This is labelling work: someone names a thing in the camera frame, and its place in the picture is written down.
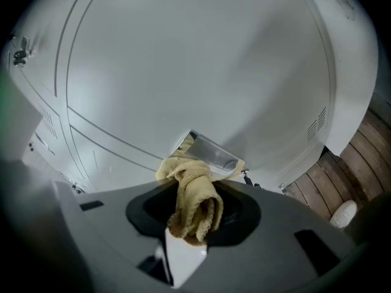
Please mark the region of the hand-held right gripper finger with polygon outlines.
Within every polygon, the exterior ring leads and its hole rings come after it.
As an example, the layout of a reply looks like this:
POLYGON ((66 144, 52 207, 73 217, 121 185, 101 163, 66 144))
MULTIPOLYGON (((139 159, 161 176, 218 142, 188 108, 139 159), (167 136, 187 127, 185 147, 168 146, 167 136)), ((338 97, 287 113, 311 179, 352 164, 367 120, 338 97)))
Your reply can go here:
POLYGON ((207 256, 207 246, 190 245, 165 230, 167 262, 174 288, 181 287, 207 256))

